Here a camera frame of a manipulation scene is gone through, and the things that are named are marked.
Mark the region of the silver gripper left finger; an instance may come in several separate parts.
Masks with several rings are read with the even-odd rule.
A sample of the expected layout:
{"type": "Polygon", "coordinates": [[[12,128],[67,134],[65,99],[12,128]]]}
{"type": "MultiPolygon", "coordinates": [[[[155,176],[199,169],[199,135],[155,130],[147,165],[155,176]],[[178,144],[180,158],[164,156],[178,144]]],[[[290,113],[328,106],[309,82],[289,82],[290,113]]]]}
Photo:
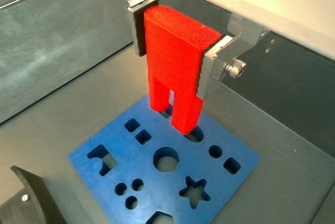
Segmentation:
{"type": "Polygon", "coordinates": [[[135,52],[142,57],[146,54],[143,12],[158,4],[158,0],[127,0],[127,2],[135,52]]]}

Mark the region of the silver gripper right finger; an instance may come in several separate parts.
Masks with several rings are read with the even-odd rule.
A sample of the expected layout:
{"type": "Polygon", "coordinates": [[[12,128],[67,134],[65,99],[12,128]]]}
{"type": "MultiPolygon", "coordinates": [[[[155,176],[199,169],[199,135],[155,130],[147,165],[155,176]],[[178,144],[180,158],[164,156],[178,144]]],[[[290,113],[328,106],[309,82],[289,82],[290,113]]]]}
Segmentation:
{"type": "Polygon", "coordinates": [[[246,63],[239,56],[257,44],[268,33],[268,28],[238,14],[231,14],[227,31],[231,36],[222,36],[202,54],[195,91],[202,100],[219,87],[225,76],[237,78],[242,75],[246,63]]]}

